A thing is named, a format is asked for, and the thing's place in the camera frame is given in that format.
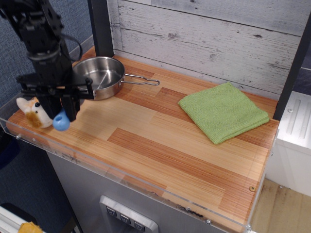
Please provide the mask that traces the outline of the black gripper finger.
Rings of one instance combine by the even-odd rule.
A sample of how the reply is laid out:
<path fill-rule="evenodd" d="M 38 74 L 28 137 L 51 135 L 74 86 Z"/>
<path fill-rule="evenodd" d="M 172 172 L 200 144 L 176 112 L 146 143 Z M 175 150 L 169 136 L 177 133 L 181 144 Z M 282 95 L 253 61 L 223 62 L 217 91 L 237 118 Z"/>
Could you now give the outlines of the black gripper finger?
<path fill-rule="evenodd" d="M 39 103 L 50 119 L 54 119 L 61 111 L 61 101 L 55 97 L 38 97 Z"/>
<path fill-rule="evenodd" d="M 61 102 L 70 122 L 75 121 L 77 113 L 80 111 L 79 98 L 73 95 L 64 95 L 61 97 Z"/>

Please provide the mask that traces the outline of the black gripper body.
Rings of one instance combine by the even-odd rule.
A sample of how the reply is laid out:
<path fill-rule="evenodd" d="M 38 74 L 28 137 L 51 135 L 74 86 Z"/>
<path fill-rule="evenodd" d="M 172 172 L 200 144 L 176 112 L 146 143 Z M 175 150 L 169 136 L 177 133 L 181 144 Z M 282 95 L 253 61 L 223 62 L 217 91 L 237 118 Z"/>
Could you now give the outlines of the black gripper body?
<path fill-rule="evenodd" d="M 26 42 L 33 73 L 17 77 L 26 96 L 92 99 L 92 79 L 72 70 L 72 59 L 65 42 Z"/>

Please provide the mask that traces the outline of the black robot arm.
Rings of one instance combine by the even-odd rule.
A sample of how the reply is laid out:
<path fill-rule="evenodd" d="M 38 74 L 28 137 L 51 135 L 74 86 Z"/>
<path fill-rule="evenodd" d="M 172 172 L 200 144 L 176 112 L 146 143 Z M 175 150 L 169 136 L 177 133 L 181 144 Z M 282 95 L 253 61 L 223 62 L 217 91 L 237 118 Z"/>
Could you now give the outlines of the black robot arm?
<path fill-rule="evenodd" d="M 73 71 L 63 24 L 47 0 L 2 0 L 0 15 L 25 44 L 34 73 L 17 77 L 25 96 L 37 97 L 51 119 L 64 111 L 73 122 L 81 99 L 93 99 L 92 79 Z"/>

